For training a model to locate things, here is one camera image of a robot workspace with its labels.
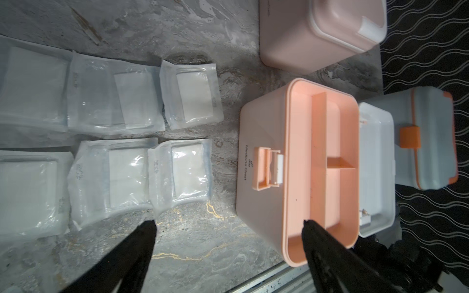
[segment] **white and orange storage box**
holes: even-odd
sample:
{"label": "white and orange storage box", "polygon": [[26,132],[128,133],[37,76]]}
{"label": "white and orange storage box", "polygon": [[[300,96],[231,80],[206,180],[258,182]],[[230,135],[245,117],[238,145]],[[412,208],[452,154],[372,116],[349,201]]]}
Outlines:
{"label": "white and orange storage box", "polygon": [[260,0],[262,62],[309,74],[386,36],[386,0]]}
{"label": "white and orange storage box", "polygon": [[307,263],[307,219],[349,248],[359,231],[358,165],[355,99],[296,78],[241,110],[236,212],[291,266]]}
{"label": "white and orange storage box", "polygon": [[364,102],[393,116],[396,184],[427,190],[458,180],[450,93],[415,87]]}

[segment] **wavy line pattern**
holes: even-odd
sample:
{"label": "wavy line pattern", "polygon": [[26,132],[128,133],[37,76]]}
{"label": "wavy line pattern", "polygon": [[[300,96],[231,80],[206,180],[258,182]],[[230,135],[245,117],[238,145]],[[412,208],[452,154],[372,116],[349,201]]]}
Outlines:
{"label": "wavy line pattern", "polygon": [[464,103],[469,98],[469,93],[465,94],[462,98],[453,101],[453,106],[458,106]]}
{"label": "wavy line pattern", "polygon": [[454,263],[448,263],[448,262],[445,262],[443,261],[442,259],[440,259],[439,257],[437,257],[431,250],[429,250],[428,248],[426,247],[423,247],[421,246],[421,248],[425,249],[426,251],[428,251],[430,254],[432,254],[434,257],[436,257],[439,261],[441,261],[442,263],[445,264],[446,267],[448,268],[465,268],[465,269],[468,269],[469,270],[469,265],[465,264],[465,263],[461,263],[461,262],[454,262]]}
{"label": "wavy line pattern", "polygon": [[467,126],[466,128],[464,128],[463,130],[456,131],[456,132],[454,133],[454,135],[455,135],[455,136],[463,136],[463,135],[466,135],[468,132],[469,132],[469,126]]}
{"label": "wavy line pattern", "polygon": [[469,118],[469,113],[467,113],[466,111],[463,111],[463,110],[454,110],[454,114],[455,115],[462,115],[464,117],[468,117]]}
{"label": "wavy line pattern", "polygon": [[440,90],[444,89],[445,87],[447,87],[448,85],[451,85],[451,84],[462,84],[464,86],[469,86],[469,82],[465,81],[465,80],[462,80],[462,79],[450,79],[450,80],[447,80],[447,81],[444,81],[442,84],[440,84],[437,88],[439,88]]}
{"label": "wavy line pattern", "polygon": [[398,75],[402,74],[407,68],[409,68],[411,66],[418,66],[418,67],[421,67],[421,68],[427,68],[427,67],[435,65],[443,57],[448,56],[448,55],[453,54],[453,53],[460,53],[460,54],[463,54],[463,55],[469,55],[469,50],[449,49],[449,50],[444,51],[440,55],[438,55],[438,57],[436,57],[435,59],[433,59],[430,62],[427,62],[427,63],[421,63],[421,62],[417,62],[417,61],[409,62],[404,67],[402,67],[399,71],[397,71],[395,73],[389,73],[389,72],[383,71],[383,75],[390,76],[390,77],[398,76]]}
{"label": "wavy line pattern", "polygon": [[422,73],[417,79],[413,80],[413,81],[405,81],[405,80],[402,80],[402,79],[398,79],[398,80],[393,80],[392,82],[390,82],[387,86],[385,86],[384,90],[388,90],[390,89],[393,85],[395,84],[404,84],[404,85],[407,85],[407,86],[411,86],[411,85],[414,85],[416,83],[418,83],[419,81],[421,81],[422,79],[424,79],[425,77],[429,76],[429,75],[433,75],[433,74],[436,74],[436,75],[440,75],[440,76],[452,76],[452,75],[455,75],[455,74],[458,74],[460,73],[461,71],[463,71],[467,66],[469,66],[469,60],[467,60],[466,62],[462,63],[458,68],[454,69],[454,70],[451,70],[451,71],[448,71],[448,72],[442,72],[442,71],[439,71],[439,70],[430,70],[430,71],[427,71],[425,73]]}
{"label": "wavy line pattern", "polygon": [[431,240],[431,241],[428,241],[428,240],[424,240],[420,237],[418,237],[412,230],[410,229],[407,229],[407,228],[402,228],[402,231],[403,232],[408,232],[408,233],[411,233],[415,238],[417,238],[417,240],[419,240],[419,242],[427,245],[427,246],[433,246],[433,245],[442,245],[442,246],[445,246],[447,248],[449,248],[451,251],[453,251],[457,256],[459,256],[460,258],[466,260],[466,261],[469,261],[469,256],[459,252],[458,250],[456,250],[453,246],[449,245],[448,243],[442,241],[442,240]]}
{"label": "wavy line pattern", "polygon": [[415,214],[417,214],[418,216],[421,216],[423,218],[433,218],[433,217],[441,217],[441,218],[445,218],[447,219],[448,221],[450,221],[451,223],[453,223],[455,226],[461,228],[461,229],[464,229],[464,230],[469,230],[469,225],[466,225],[466,224],[463,224],[463,223],[459,223],[457,221],[455,221],[452,217],[448,216],[447,214],[445,213],[442,213],[440,211],[432,211],[432,212],[429,212],[429,213],[422,213],[422,212],[419,212],[417,211],[416,209],[414,209],[414,207],[412,207],[410,204],[408,203],[400,203],[399,206],[401,207],[405,207],[405,208],[409,208],[411,211],[413,211]]}
{"label": "wavy line pattern", "polygon": [[388,14],[391,12],[391,11],[394,11],[394,10],[404,10],[406,9],[407,7],[411,6],[412,4],[414,4],[415,0],[412,0],[410,1],[409,3],[407,3],[406,5],[402,5],[402,6],[394,6],[393,8],[391,9],[388,9],[387,12]]}
{"label": "wavy line pattern", "polygon": [[445,25],[447,24],[453,24],[453,23],[460,23],[460,24],[466,24],[469,23],[469,18],[463,18],[463,19],[448,19],[445,20],[444,22],[440,23],[434,30],[429,32],[428,34],[424,36],[408,36],[407,38],[403,39],[397,47],[394,47],[393,49],[381,49],[382,53],[394,53],[395,51],[399,50],[404,44],[410,40],[419,40],[419,41],[424,41],[428,40],[429,38],[433,37],[440,29],[444,28]]}
{"label": "wavy line pattern", "polygon": [[429,223],[427,223],[427,222],[425,222],[425,221],[422,221],[422,220],[406,221],[406,220],[404,220],[403,218],[401,218],[401,222],[403,222],[403,223],[406,224],[407,226],[416,226],[416,225],[424,225],[424,226],[427,226],[427,227],[430,228],[435,234],[437,234],[438,236],[443,237],[443,238],[461,237],[461,238],[466,238],[467,240],[469,240],[469,234],[462,233],[462,232],[459,232],[459,231],[454,231],[454,232],[450,232],[450,233],[441,232],[441,231],[435,229],[435,228],[434,228],[432,225],[430,225]]}
{"label": "wavy line pattern", "polygon": [[388,34],[381,46],[385,93],[433,85],[454,97],[458,182],[439,191],[395,193],[404,236],[415,238],[465,285],[469,285],[469,251],[464,246],[469,243],[468,4],[469,0],[451,5],[445,0],[389,0]]}
{"label": "wavy line pattern", "polygon": [[388,25],[387,28],[390,30],[392,28],[394,28],[404,17],[408,16],[409,14],[413,14],[413,13],[423,13],[425,11],[427,11],[428,9],[432,8],[433,5],[435,5],[435,3],[437,2],[438,0],[433,0],[430,4],[428,4],[427,6],[425,6],[424,8],[422,9],[411,9],[411,10],[407,10],[406,12],[404,12],[401,16],[399,16],[397,18],[397,20],[395,22],[393,22],[392,24]]}
{"label": "wavy line pattern", "polygon": [[414,57],[416,57],[420,52],[422,52],[424,49],[426,48],[429,48],[429,47],[440,47],[440,48],[444,48],[444,47],[448,47],[448,46],[451,46],[451,45],[454,45],[455,43],[457,43],[460,39],[462,39],[467,33],[469,33],[469,28],[466,28],[464,29],[462,32],[460,32],[456,37],[454,37],[452,40],[449,40],[447,42],[444,42],[444,43],[440,43],[440,42],[428,42],[428,43],[425,43],[423,45],[421,45],[415,52],[413,52],[412,54],[410,55],[407,55],[407,56],[403,56],[403,55],[394,55],[392,57],[390,57],[388,60],[386,60],[386,62],[382,65],[382,67],[386,67],[389,65],[389,63],[391,63],[391,61],[395,60],[395,59],[400,59],[400,60],[410,60]]}
{"label": "wavy line pattern", "polygon": [[407,196],[401,195],[399,192],[396,192],[396,193],[398,194],[398,196],[400,198],[405,199],[405,200],[413,200],[415,198],[423,198],[424,200],[431,203],[433,206],[436,206],[437,208],[440,208],[440,209],[449,209],[449,208],[453,208],[453,207],[463,207],[463,208],[469,209],[469,204],[467,204],[465,202],[437,203],[436,201],[432,200],[431,198],[429,198],[428,196],[426,196],[422,193],[414,193],[412,195],[407,195]]}
{"label": "wavy line pattern", "polygon": [[392,31],[391,33],[389,33],[386,38],[384,39],[384,42],[387,41],[390,37],[392,37],[393,35],[405,35],[407,33],[410,33],[411,31],[415,30],[417,28],[417,26],[419,24],[421,24],[422,22],[424,22],[425,20],[427,19],[431,19],[431,18],[444,18],[444,17],[447,17],[448,15],[452,14],[454,11],[456,11],[459,6],[461,6],[462,4],[464,4],[467,0],[460,0],[458,3],[456,3],[455,6],[453,6],[450,10],[444,12],[444,13],[440,13],[440,14],[427,14],[423,17],[421,17],[418,21],[415,22],[415,24],[410,28],[410,29],[407,29],[407,30],[394,30]]}

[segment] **white plastic box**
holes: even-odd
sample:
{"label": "white plastic box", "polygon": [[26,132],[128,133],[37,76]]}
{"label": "white plastic box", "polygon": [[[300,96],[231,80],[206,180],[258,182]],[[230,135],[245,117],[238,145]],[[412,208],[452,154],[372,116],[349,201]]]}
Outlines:
{"label": "white plastic box", "polygon": [[389,112],[360,103],[360,236],[390,227],[395,218],[394,123]]}
{"label": "white plastic box", "polygon": [[393,116],[396,184],[427,190],[458,180],[450,93],[416,87],[363,102]]}

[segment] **white box lid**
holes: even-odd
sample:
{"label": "white box lid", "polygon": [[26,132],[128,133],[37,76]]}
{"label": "white box lid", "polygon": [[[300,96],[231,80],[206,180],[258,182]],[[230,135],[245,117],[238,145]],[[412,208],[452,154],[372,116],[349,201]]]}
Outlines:
{"label": "white box lid", "polygon": [[417,149],[420,189],[440,189],[457,181],[458,162],[452,96],[435,87],[414,88],[415,125],[420,127]]}
{"label": "white box lid", "polygon": [[360,103],[360,236],[390,227],[395,218],[392,115]]}

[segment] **orange trim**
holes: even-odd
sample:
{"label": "orange trim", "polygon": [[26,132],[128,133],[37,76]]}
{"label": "orange trim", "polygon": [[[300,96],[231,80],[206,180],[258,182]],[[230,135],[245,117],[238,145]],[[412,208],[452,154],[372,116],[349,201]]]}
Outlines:
{"label": "orange trim", "polygon": [[[451,104],[453,103],[453,96],[449,92],[444,91],[443,96],[446,97],[446,98],[449,98],[451,100]],[[454,156],[456,157],[456,162],[457,162],[458,161],[458,156],[457,156],[457,153],[456,153],[456,135],[455,135],[455,131],[454,131],[454,115],[453,115],[453,147],[454,147]],[[451,177],[449,179],[448,184],[456,183],[458,178],[459,178],[458,164],[456,164],[456,176]]]}
{"label": "orange trim", "polygon": [[[410,105],[412,107],[412,124],[415,125],[415,103],[414,103],[414,93],[415,88],[410,90]],[[414,161],[415,161],[415,179],[417,181],[418,189],[422,189],[420,187],[420,181],[418,180],[418,158],[417,158],[417,149],[414,149]]]}
{"label": "orange trim", "polygon": [[402,149],[419,149],[420,144],[420,127],[406,126],[399,129],[399,146]]}

